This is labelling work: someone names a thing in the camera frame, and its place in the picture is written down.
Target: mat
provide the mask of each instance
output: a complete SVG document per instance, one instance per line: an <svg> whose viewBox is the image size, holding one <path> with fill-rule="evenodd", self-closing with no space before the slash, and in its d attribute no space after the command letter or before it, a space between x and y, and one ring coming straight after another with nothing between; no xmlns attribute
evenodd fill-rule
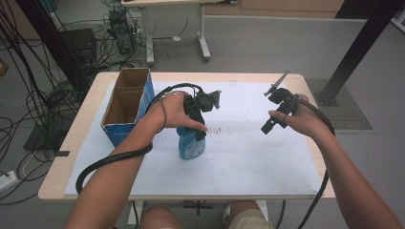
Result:
<svg viewBox="0 0 405 229"><path fill-rule="evenodd" d="M306 79L306 81L310 91L314 94L321 92L329 80L310 78ZM319 110L327 116L335 130L373 129L346 87L340 90L336 100L339 104L337 107L320 106L318 104Z"/></svg>

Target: white paper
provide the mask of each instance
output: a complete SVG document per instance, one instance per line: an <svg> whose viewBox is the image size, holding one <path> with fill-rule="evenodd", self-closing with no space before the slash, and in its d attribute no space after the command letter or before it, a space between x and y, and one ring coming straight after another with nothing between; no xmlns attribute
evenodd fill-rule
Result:
<svg viewBox="0 0 405 229"><path fill-rule="evenodd" d="M154 82L156 94L177 83ZM181 159L176 130L163 130L143 160L131 191L133 198L294 198L318 192L320 180L305 137L279 125L268 135L260 130L269 119L267 111L278 107L264 96L269 83L195 84L206 93L222 91L221 108L202 114L208 127L204 153ZM77 195L75 182L80 172L114 149L100 127L113 87L114 83L78 152L66 195Z"/></svg>

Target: floor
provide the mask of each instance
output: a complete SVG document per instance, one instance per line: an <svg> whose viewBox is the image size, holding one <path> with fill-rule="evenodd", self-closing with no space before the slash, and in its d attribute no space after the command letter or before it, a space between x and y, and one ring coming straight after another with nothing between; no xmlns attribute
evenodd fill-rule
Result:
<svg viewBox="0 0 405 229"><path fill-rule="evenodd" d="M60 13L61 17L64 17L63 20L66 20L66 13L65 11ZM75 20L77 18L74 18L73 14L69 22ZM364 23L364 20L344 19L207 16L205 36L212 55L209 61L202 58L196 38L198 21L189 20L180 42L172 39L154 41L156 63L151 70L283 73L285 69L291 69L293 73L299 73L305 78L330 78ZM159 32L162 36L177 35L182 27L184 21L178 25L179 30L159 27ZM34 49L41 58L45 58L41 47ZM2 59L12 63L7 52L1 51L0 54ZM26 56L35 69L39 87L48 90L49 85L39 64L33 60L28 51ZM345 85L373 129L340 130L337 131L337 137L352 161L393 209L402 224L405 224L403 59L405 59L405 36L390 24ZM137 56L137 60L145 66L145 57L142 53ZM52 60L50 65L53 73L59 75L58 68ZM0 77L0 116L8 117L12 121L19 120L27 112L25 107L27 95L27 89L15 65L11 64L7 74ZM0 124L2 129L7 125L3 122ZM22 148L33 126L33 121L27 120L18 127L6 156L0 161L2 171L16 171L20 167L20 172L26 174L40 164L34 159L29 160L32 154ZM43 154L38 152L37 156L41 157ZM40 171L35 171L36 176L44 174L50 165L51 163L46 163L39 169ZM43 178L23 182L8 197L5 197L5 194L9 190L0 194L2 228L63 227L73 206L70 201L46 201L34 197L21 203L5 205L34 195ZM186 228L221 228L225 200L208 201L206 204L213 206L214 209L202 210L200 216L197 216L196 210L183 209L182 202L169 204ZM267 202L269 218L274 224L279 218L281 205L281 200ZM280 228L297 227L309 205L310 200L289 200ZM123 211L117 228L124 228L127 210ZM307 223L307 228L345 227L346 224L333 199L321 199Z"/></svg>

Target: white desk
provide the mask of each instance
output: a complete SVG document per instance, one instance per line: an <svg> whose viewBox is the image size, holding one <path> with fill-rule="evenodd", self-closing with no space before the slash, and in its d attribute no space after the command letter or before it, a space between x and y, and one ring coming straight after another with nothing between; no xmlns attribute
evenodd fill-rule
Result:
<svg viewBox="0 0 405 229"><path fill-rule="evenodd" d="M216 3L223 0L133 0L124 2L122 1L122 6L126 8L139 8L142 22L144 27L144 32L146 36L146 62L151 66L155 63L155 56L153 50L153 38L148 29L147 15L145 7L147 6L161 6L161 5L176 5L176 4L200 4L200 31L198 32L200 45L202 48L202 55L206 60L209 60L211 54L209 53L208 46L205 41L204 34L204 4L205 3Z"/></svg>
<svg viewBox="0 0 405 229"><path fill-rule="evenodd" d="M91 124L95 118L96 112L107 92L107 89L111 82L117 79L118 73L100 73L91 90L83 102L79 113L72 125L71 130L68 132L65 141L62 144L61 151L70 151L68 156L57 156L53 162L53 166L47 177L44 180L40 190L39 197L44 199L75 199L74 196L65 195L65 188L68 184L68 180L71 176L74 163L82 146L86 135L89 132ZM179 82L275 82L280 74L267 74L267 73L152 73L152 78L154 81L179 81ZM284 83L287 87L294 93L307 94L309 96L309 102L313 103L313 98L310 95L309 88L305 83L304 78L298 74L289 75ZM316 170L320 178L322 178L325 172L325 164L322 156L320 155L319 149L309 138L306 138L307 144L309 145L310 153L312 159L315 163ZM194 197L190 199L204 199L209 197ZM221 196L214 196L211 198L222 198ZM235 195L234 198L230 199L246 199L246 197L241 197ZM334 198L334 192L329 184L327 190L325 191L324 198ZM130 196L130 199L152 199L150 197L137 197Z"/></svg>

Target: open cardboard box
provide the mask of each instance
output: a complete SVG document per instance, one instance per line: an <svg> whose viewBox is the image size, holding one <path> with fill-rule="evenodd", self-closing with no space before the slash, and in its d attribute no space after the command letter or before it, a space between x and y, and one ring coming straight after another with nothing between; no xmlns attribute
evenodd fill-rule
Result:
<svg viewBox="0 0 405 229"><path fill-rule="evenodd" d="M117 145L143 118L155 97L149 69L123 69L118 75L101 127Z"/></svg>

